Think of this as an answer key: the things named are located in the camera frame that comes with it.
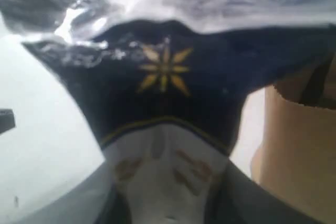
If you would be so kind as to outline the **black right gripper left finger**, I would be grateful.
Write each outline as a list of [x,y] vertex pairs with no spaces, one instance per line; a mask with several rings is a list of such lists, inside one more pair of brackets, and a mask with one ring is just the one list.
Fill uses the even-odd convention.
[[103,163],[73,190],[14,223],[131,223],[131,211]]

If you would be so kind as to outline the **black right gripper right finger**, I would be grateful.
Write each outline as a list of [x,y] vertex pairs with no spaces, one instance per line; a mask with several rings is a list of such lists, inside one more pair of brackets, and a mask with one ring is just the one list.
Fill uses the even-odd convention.
[[262,189],[229,159],[221,179],[209,198],[210,223],[320,223]]

